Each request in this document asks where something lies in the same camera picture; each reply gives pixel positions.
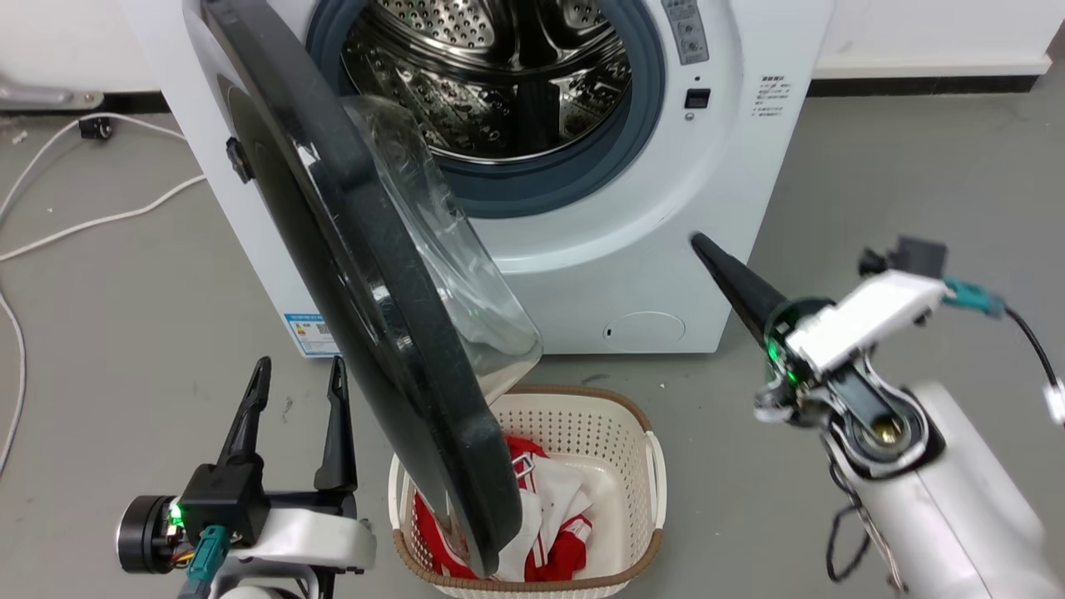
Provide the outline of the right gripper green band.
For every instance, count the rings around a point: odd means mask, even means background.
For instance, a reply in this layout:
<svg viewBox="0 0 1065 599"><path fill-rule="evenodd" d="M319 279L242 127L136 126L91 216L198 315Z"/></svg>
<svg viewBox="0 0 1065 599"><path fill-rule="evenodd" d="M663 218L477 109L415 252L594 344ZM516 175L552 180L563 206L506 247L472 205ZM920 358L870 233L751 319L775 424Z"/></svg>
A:
<svg viewBox="0 0 1065 599"><path fill-rule="evenodd" d="M828 297L787 300L746 262L723 250L711 238L690 238L697 253L731 310L741 319L767 360L767 381L755 392L754 417L764 423L790 426L830 426L842 421L842 405L825 383L815 378L809 365L788 349L786 338L799 323L833 304Z"/></svg>

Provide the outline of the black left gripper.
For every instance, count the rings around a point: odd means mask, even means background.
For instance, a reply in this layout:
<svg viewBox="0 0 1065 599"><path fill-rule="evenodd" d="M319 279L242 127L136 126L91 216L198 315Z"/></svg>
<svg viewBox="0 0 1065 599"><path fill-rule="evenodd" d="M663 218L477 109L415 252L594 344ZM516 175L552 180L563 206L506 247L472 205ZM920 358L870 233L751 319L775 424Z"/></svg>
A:
<svg viewBox="0 0 1065 599"><path fill-rule="evenodd" d="M269 393L271 357L263 356L256 361L217 464L199 466L180 496L142 493L130 501L116 530L116 557L124 572L165 574L189 564L208 527L223 527L231 535L231 548L243 549L262 541L271 512L354 515L358 474L343 358L332 358L322 463L309 492L268 493L263 487L256 443Z"/></svg>

